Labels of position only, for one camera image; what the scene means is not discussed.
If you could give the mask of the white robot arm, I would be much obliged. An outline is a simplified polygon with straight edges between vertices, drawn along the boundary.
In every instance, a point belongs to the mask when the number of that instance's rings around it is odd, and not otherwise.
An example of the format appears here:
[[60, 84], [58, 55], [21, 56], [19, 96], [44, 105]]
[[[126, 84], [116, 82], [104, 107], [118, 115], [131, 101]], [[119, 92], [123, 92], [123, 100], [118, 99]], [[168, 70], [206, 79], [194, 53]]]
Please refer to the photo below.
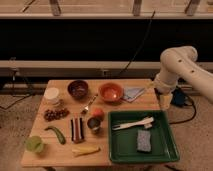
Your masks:
[[162, 110], [170, 107], [172, 92], [179, 78], [213, 103], [213, 74], [195, 63], [197, 57], [197, 50], [192, 46], [168, 48], [161, 53], [160, 72], [155, 76], [153, 84], [160, 93], [159, 105]]

